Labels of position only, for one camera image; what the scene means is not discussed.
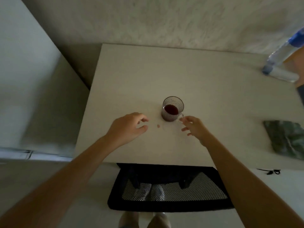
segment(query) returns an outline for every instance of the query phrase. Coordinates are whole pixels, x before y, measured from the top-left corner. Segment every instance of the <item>person's left hand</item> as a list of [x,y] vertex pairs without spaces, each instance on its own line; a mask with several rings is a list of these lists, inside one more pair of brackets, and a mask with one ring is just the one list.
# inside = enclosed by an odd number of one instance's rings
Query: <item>person's left hand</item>
[[117,118],[105,136],[118,148],[133,141],[148,130],[147,125],[136,128],[136,125],[139,124],[140,121],[148,122],[149,119],[146,115],[137,112]]

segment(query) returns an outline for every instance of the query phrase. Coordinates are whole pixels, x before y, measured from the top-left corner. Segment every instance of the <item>dark red liquid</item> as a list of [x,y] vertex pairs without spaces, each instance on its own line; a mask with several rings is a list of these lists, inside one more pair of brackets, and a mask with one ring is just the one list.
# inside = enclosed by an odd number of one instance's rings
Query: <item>dark red liquid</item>
[[171,115],[178,115],[178,109],[176,106],[174,105],[166,105],[164,107],[165,111],[168,113],[168,114],[171,114]]

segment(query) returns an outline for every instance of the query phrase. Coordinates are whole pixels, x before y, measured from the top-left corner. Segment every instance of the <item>forearm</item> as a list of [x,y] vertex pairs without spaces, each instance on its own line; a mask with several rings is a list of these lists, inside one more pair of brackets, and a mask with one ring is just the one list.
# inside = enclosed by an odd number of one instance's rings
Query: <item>forearm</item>
[[55,227],[100,163],[114,149],[105,137],[100,138],[7,211],[0,218],[0,227]]
[[208,149],[246,228],[304,227],[303,220],[207,130],[201,143]]

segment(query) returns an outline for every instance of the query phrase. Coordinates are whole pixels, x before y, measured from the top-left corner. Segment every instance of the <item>white table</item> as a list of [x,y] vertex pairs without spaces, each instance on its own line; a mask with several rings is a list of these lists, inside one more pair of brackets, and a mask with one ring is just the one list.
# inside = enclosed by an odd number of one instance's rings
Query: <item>white table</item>
[[189,49],[107,45],[101,49],[78,136],[79,155],[112,121],[142,112],[148,131],[105,162],[214,166],[207,150],[161,118],[163,100],[177,96],[184,114],[199,117],[241,162],[252,168],[304,169],[304,161],[274,153],[263,120],[304,125],[293,84],[260,72],[266,56]]

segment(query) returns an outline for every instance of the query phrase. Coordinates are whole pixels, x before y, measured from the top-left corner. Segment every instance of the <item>textured wallpaper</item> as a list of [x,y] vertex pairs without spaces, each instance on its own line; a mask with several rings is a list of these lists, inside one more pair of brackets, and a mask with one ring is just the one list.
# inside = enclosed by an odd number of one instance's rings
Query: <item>textured wallpaper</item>
[[304,0],[23,0],[91,84],[101,43],[271,53],[304,26]]

